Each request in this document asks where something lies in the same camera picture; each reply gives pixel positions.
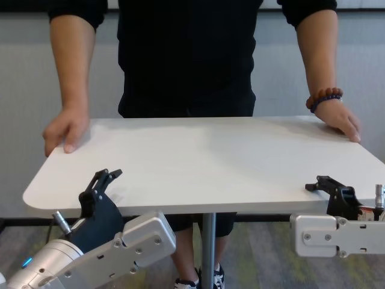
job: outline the black shorts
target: black shorts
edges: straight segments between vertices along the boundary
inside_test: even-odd
[[[130,101],[119,105],[119,113],[125,118],[148,117],[250,117],[253,116],[255,95],[252,91],[236,98],[225,98],[221,101],[189,102],[182,104],[176,102]],[[218,213],[216,237],[224,237],[231,233],[236,213]],[[166,216],[174,232],[183,231],[192,227],[197,221],[202,230],[202,214],[178,214]]]

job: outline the metal table pole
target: metal table pole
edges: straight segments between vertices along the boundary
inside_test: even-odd
[[[215,213],[203,214],[202,232],[202,289],[212,289],[214,284]]]

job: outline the person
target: person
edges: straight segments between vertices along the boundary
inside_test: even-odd
[[[252,116],[254,30],[263,0],[119,0],[119,65],[125,74],[118,111],[131,117]],[[312,96],[308,107],[326,124],[360,141],[360,122],[339,101],[336,86],[338,19],[335,0],[278,0],[297,31]],[[89,123],[88,75],[95,33],[107,0],[51,1],[51,42],[63,109],[43,136],[45,154],[64,141],[71,153]],[[215,289],[236,213],[218,214]],[[177,289],[200,288],[194,268],[191,216],[167,216],[176,232],[172,259]]]

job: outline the left hand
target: left hand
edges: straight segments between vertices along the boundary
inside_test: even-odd
[[[321,102],[315,115],[332,128],[340,129],[351,141],[361,141],[361,123],[343,103],[337,99]]]

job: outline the gray wall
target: gray wall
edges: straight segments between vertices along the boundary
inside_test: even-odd
[[[116,28],[116,16],[110,15],[97,34],[92,117],[119,116],[116,106],[123,75],[117,65]],[[381,160],[385,160],[384,29],[385,13],[340,15],[339,86],[345,90],[345,103],[363,122],[364,147]],[[307,114],[308,91],[294,29],[280,13],[262,13],[256,38],[255,115]],[[27,216],[22,193],[45,160],[41,133],[59,110],[45,15],[0,14],[0,217]]]

